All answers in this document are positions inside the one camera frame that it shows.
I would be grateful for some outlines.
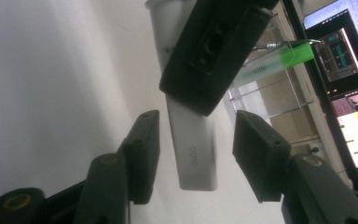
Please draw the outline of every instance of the white wall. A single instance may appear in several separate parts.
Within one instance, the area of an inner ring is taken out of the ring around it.
[[[283,223],[280,205],[256,201],[231,155],[233,112],[223,104],[214,112],[218,190],[179,189],[159,77],[144,1],[0,0],[0,195],[74,185],[139,114],[158,109],[155,190],[132,207],[132,223]]]

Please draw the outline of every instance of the computer monitor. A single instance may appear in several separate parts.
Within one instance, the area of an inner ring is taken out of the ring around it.
[[[321,8],[305,18],[304,28],[307,38],[322,42],[314,53],[347,146],[339,150],[349,151],[358,171],[358,0]]]

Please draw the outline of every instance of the black bracket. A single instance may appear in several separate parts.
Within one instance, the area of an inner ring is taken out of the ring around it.
[[[358,197],[333,169],[290,144],[259,116],[237,111],[233,154],[258,201],[278,202],[287,224],[358,224]]]
[[[198,0],[160,89],[208,116],[252,52],[278,0]]]
[[[47,199],[40,189],[0,197],[0,224],[129,223],[129,203],[148,203],[159,157],[159,112],[143,113],[117,153],[94,159],[85,181]]]

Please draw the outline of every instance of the white backdrop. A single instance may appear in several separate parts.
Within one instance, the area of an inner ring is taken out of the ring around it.
[[[161,154],[148,205],[132,223],[283,223],[259,204],[231,154],[233,112],[213,112],[218,190],[179,189],[149,12],[143,0],[0,0],[0,195],[46,196],[116,151],[137,116],[160,111]]]

